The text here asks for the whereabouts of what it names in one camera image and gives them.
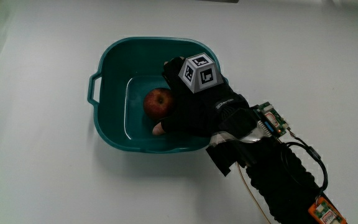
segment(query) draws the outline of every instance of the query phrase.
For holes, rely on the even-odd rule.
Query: apple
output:
[[[155,122],[170,116],[175,105],[175,98],[168,88],[155,88],[143,100],[144,113]]]

